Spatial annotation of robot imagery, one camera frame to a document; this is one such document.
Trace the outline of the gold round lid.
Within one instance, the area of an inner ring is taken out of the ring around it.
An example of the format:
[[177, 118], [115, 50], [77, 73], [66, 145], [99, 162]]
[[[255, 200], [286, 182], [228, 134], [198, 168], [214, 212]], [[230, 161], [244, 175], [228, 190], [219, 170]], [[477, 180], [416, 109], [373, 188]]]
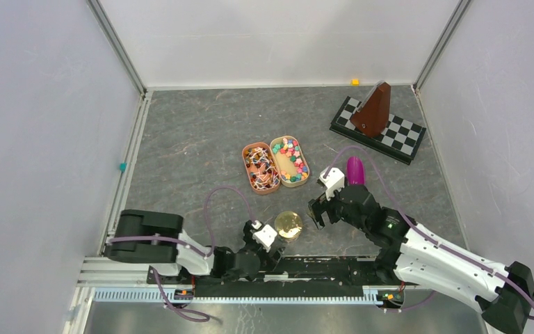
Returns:
[[281, 212], [274, 221], [278, 234], [301, 233], [303, 222], [299, 214], [292, 211]]

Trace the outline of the magenta plastic scoop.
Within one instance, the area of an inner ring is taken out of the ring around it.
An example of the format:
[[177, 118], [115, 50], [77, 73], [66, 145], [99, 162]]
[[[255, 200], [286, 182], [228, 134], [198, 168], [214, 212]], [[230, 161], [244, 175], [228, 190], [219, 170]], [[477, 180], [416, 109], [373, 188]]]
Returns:
[[366, 173], [360, 158], [352, 156], [346, 163], [346, 180], [349, 185], [365, 185]]

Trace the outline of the clear round plastic jar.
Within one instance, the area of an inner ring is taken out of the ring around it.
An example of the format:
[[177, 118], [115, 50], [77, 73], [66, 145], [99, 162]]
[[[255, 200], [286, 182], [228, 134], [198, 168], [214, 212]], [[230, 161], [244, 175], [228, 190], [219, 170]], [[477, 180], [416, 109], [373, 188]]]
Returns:
[[278, 234], [279, 239], [281, 241], [283, 241], [283, 242], [286, 242], [286, 243], [294, 242], [295, 240], [298, 239], [299, 236], [300, 236], [300, 233], [296, 233], [296, 234]]

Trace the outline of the beige tray of star candies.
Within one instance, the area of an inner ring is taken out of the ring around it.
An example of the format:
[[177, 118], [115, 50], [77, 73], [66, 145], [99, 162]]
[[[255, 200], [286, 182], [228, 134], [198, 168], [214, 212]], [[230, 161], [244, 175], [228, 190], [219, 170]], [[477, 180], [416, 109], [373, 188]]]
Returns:
[[283, 186], [293, 188], [307, 182], [311, 172], [298, 139], [293, 136], [275, 138], [270, 149]]

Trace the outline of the orange tray of lollipops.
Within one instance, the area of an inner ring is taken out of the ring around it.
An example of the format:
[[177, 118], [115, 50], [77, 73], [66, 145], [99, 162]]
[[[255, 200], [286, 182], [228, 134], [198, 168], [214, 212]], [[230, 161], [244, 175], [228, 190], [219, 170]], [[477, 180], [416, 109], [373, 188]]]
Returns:
[[268, 144], [249, 144], [242, 149], [241, 155], [249, 185], [256, 194], [267, 195], [279, 189], [280, 171]]

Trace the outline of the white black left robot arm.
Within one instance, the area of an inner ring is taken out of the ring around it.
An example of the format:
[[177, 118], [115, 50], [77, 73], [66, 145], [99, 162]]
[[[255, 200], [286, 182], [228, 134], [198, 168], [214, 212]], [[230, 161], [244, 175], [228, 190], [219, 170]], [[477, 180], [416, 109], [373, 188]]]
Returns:
[[148, 264], [177, 284], [189, 276], [253, 281], [283, 258], [285, 245], [277, 231], [260, 221], [245, 223], [245, 245], [238, 251], [203, 246], [186, 233], [183, 224], [177, 214], [126, 209], [106, 242], [104, 255], [116, 262]]

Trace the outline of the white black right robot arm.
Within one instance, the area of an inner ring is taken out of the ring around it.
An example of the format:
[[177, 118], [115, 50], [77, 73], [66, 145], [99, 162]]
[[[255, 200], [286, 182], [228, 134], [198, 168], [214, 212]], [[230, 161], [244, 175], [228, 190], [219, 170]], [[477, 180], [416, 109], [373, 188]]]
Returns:
[[327, 190], [308, 208], [318, 228], [327, 214], [331, 223], [343, 221], [380, 247], [373, 272], [383, 284], [397, 279], [432, 289], [468, 305], [502, 333], [523, 333], [534, 320], [533, 273], [521, 262], [505, 265], [452, 244], [380, 205], [364, 185]]

